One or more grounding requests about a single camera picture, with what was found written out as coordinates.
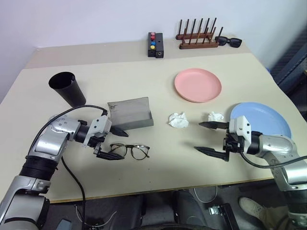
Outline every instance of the black cup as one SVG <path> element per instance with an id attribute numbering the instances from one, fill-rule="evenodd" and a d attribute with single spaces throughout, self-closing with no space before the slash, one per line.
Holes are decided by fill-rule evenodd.
<path id="1" fill-rule="evenodd" d="M 84 105 L 86 103 L 86 99 L 73 73 L 61 72 L 54 75 L 49 80 L 49 86 L 58 92 L 71 107 Z"/>

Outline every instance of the beige table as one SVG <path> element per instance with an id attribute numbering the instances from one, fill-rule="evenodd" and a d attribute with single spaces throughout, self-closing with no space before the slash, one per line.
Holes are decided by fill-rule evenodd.
<path id="1" fill-rule="evenodd" d="M 165 41 L 165 58 L 146 57 L 146 42 L 45 48 L 37 51 L 0 104 L 0 197 L 24 163 L 28 148 L 40 127 L 54 114 L 69 108 L 48 86 L 61 71 L 75 74 L 88 104 L 149 97 L 154 126 L 129 130 L 129 138 L 108 135 L 104 143 L 122 142 L 150 146 L 150 158 L 122 161 L 96 158 L 93 149 L 70 142 L 64 158 L 82 182 L 87 197 L 117 196 L 213 184 L 231 184 L 272 178 L 270 170 L 246 164 L 238 154 L 230 161 L 208 157 L 193 146 L 221 150 L 224 131 L 197 124 L 211 111 L 229 118 L 240 102 L 260 102 L 278 111 L 289 123 L 300 155 L 307 149 L 307 124 L 278 88 L 270 74 L 243 44 L 201 50 L 178 50 L 177 41 Z M 222 83 L 221 94 L 207 103 L 191 103 L 174 90 L 174 77 L 187 68 L 211 71 Z M 167 124 L 173 112 L 186 112 L 190 126 Z M 83 108 L 70 114 L 92 120 L 100 111 Z M 256 163 L 262 159 L 249 156 Z M 81 192 L 62 163 L 54 173 L 47 197 L 53 201 L 81 198 Z"/>

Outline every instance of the pink plate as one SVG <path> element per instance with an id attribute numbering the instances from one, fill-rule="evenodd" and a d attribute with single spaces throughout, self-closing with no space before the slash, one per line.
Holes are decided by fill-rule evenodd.
<path id="1" fill-rule="evenodd" d="M 186 69 L 177 74 L 175 88 L 184 99 L 201 103 L 216 98 L 222 85 L 220 80 L 207 70 Z"/>

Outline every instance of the crumpled paper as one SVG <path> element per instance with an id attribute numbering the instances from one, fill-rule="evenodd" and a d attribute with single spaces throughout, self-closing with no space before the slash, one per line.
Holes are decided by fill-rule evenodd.
<path id="1" fill-rule="evenodd" d="M 189 126 L 189 122 L 187 120 L 187 117 L 185 113 L 178 114 L 173 113 L 171 116 L 169 116 L 169 125 L 174 128 L 186 128 Z"/>
<path id="2" fill-rule="evenodd" d="M 208 121 L 221 121 L 224 119 L 223 113 L 211 112 L 208 115 Z"/>

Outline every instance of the white sneaker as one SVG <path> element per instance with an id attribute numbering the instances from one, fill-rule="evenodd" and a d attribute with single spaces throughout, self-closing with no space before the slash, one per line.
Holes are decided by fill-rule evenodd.
<path id="1" fill-rule="evenodd" d="M 239 199 L 239 205 L 247 214 L 258 218 L 262 222 L 264 221 L 265 207 L 261 206 L 256 201 L 247 197 L 241 197 Z"/>

